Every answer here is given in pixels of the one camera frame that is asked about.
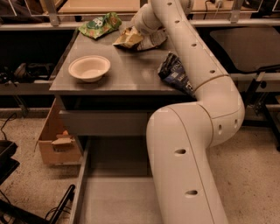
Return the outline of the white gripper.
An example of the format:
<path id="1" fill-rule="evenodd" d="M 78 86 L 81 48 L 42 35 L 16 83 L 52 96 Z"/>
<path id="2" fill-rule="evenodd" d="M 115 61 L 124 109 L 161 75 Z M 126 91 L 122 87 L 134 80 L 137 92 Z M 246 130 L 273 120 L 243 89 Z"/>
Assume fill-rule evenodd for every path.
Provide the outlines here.
<path id="1" fill-rule="evenodd" d="M 142 35 L 151 35 L 162 27 L 150 3 L 143 5 L 131 19 L 131 23 Z"/>

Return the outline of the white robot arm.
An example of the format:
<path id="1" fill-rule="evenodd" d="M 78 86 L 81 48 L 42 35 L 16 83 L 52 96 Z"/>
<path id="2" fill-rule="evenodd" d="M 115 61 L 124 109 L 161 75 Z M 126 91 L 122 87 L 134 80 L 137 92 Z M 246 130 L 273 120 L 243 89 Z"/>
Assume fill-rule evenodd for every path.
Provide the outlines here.
<path id="1" fill-rule="evenodd" d="M 164 27 L 196 100 L 150 117 L 146 143 L 164 224 L 228 224 L 207 159 L 241 127 L 245 108 L 221 63 L 186 18 L 182 0 L 150 0 L 133 18 L 142 34 Z"/>

